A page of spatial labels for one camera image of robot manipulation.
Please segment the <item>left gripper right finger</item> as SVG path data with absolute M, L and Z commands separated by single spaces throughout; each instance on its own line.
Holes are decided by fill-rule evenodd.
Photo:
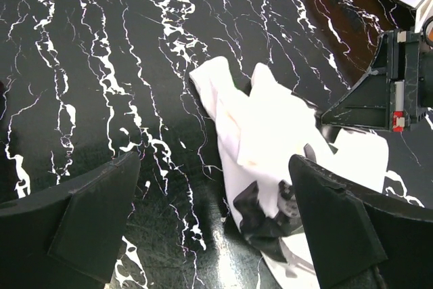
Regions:
M 431 288 L 432 210 L 293 155 L 289 172 L 321 288 Z

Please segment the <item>white t shirt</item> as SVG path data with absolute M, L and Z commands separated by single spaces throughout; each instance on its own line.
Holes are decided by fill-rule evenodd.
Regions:
M 289 160 L 300 155 L 376 192 L 384 187 L 389 149 L 383 137 L 338 129 L 320 132 L 315 110 L 259 63 L 244 93 L 219 56 L 189 74 L 214 121 L 227 202 L 246 241 L 262 254 L 282 288 L 317 288 Z

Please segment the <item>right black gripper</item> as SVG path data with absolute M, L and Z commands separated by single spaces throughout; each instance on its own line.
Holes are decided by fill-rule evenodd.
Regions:
M 411 130 L 432 107 L 430 16 L 419 34 L 389 30 L 365 74 L 321 115 L 321 123 L 344 128 L 403 132 Z M 419 107 L 425 110 L 419 115 Z

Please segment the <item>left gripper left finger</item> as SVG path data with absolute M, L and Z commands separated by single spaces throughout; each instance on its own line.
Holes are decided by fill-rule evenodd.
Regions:
M 140 171 L 128 152 L 88 173 L 1 204 L 2 288 L 110 283 Z

